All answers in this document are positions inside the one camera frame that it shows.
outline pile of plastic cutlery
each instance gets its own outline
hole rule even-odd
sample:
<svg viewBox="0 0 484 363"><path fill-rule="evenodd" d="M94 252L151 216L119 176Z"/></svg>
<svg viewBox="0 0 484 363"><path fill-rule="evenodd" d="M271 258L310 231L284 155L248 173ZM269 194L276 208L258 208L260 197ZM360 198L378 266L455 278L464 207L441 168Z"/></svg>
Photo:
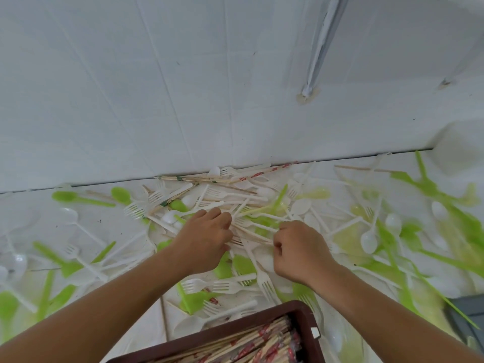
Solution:
<svg viewBox="0 0 484 363"><path fill-rule="evenodd" d="M171 300L190 317L173 326L168 332L171 337L191 334L292 299L306 303L322 324L322 314L329 313L328 306L323 306L309 288L276 276L271 267L273 237L279 223L293 220L303 221L322 234L335 259L365 281L370 280L374 287L395 300L400 300L402 295L410 296L403 299L404 304L414 311L423 313L424 310L419 309L418 303L412 299L413 293L422 285L429 286L426 291L438 293L442 298L459 297L462 291L452 283L445 283L439 275L424 275L414 268L414 262L418 264L418 258L414 257L417 253L432 257L435 262L452 265L454 249L447 239L439 236L437 226L432 228L428 224L410 222L408 216L401 216L392 209L387 201L388 189L371 186L381 160L382 157L377 157L366 172L335 168L333 177L339 179L313 177L316 163L307 163L277 167L262 164L245 169L214 168L199 175L154 179L148 186L140 186L137 190L115 186L111 194L75 191L64 185L53 196L59 201L59 212L64 221L61 226L81 230L89 240L89 246L86 246L87 242L80 246L63 240L54 246L34 241L30 249L21 252L10 234L21 234L29 219L18 227L2 229L0 241L5 242L0 243L0 247L4 244L0 248L0 287L3 290L0 291L0 323L3 328L8 326L21 308L36 313L38 320L47 317L55 310L46 309L45 305L52 305L54 300L54 305L61 308L134 268L169 244L192 214L214 207L232 215L234 238L229 243L231 250L213 272L192 275L176 286L178 299ZM353 173L363 174L356 176L359 180L355 180ZM344 192L347 198L351 198L353 206L337 196L330 198L333 190ZM444 201L446 198L441 196L439 199ZM83 204L81 207L71 205L79 201ZM120 208L119 214L124 221L132 222L142 230L122 235L115 242L104 239L103 234L96 232L96 227L85 220L93 206L102 207L106 212L115 211L113 207ZM451 221L454 213L449 213L447 203L443 205L431 199L429 208L435 223L465 235L465 232L456 231L456 223ZM426 247L431 244L434 248L424 249L422 244ZM98 256L95 259L89 258L88 247L96 249ZM46 298L38 305L17 287L33 263L40 263L40 268L49 265L60 268L54 272L65 281L62 291L53 292L48 289L46 280L42 293ZM397 270L403 277L396 280L392 270ZM471 274L472 270L474 268L469 267L464 271ZM2 310L2 297L6 301L16 300L16 304L11 305L20 307ZM4 334L3 340L10 337ZM334 343L333 347L337 352L342 349L339 343Z"/></svg>

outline wall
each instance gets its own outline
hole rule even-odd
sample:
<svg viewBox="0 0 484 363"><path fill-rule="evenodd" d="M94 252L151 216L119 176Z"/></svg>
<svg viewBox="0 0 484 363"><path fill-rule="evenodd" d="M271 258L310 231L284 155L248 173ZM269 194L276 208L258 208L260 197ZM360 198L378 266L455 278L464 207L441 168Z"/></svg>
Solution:
<svg viewBox="0 0 484 363"><path fill-rule="evenodd" d="M484 31L443 0L350 0L298 106L322 0L0 0L0 192L426 147L484 113Z"/></svg>

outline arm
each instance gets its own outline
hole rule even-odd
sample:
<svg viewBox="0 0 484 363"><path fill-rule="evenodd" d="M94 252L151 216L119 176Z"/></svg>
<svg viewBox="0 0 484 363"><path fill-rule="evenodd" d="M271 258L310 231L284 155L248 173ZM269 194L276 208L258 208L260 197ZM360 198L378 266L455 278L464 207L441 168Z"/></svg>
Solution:
<svg viewBox="0 0 484 363"><path fill-rule="evenodd" d="M197 212L172 244L0 347L0 361L97 363L179 280L214 269L232 239L229 213Z"/></svg>
<svg viewBox="0 0 484 363"><path fill-rule="evenodd" d="M339 265L323 237L304 223L281 223L274 245L276 273L318 293L353 325L385 363L484 362L463 343Z"/></svg>

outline brown plastic tray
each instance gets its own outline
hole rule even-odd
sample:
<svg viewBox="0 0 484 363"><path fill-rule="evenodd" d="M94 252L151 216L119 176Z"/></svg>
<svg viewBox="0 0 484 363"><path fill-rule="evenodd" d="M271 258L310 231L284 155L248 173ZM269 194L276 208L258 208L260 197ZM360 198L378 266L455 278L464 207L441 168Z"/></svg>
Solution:
<svg viewBox="0 0 484 363"><path fill-rule="evenodd" d="M253 315L197 332L196 334L122 355L109 360L107 363L147 363L152 360L167 358L246 329L270 323L284 315L289 316L293 327L301 337L302 349L298 352L298 358L305 363L324 363L318 339L313 337L311 330L311 328L318 327L313 313L308 306L298 300L293 300Z"/></svg>

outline hand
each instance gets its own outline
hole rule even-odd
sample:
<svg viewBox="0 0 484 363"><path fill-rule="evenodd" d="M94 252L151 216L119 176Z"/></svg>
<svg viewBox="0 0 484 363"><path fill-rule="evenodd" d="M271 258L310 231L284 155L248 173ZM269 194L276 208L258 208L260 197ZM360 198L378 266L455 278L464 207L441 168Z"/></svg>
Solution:
<svg viewBox="0 0 484 363"><path fill-rule="evenodd" d="M276 274L309 287L340 267L323 236L300 221L281 223L274 247Z"/></svg>
<svg viewBox="0 0 484 363"><path fill-rule="evenodd" d="M186 222L169 245L174 256L183 264L186 276L217 267L223 254L229 250L226 243L234 236L228 230L231 223L231 214L222 213L218 207L209 212L199 210Z"/></svg>

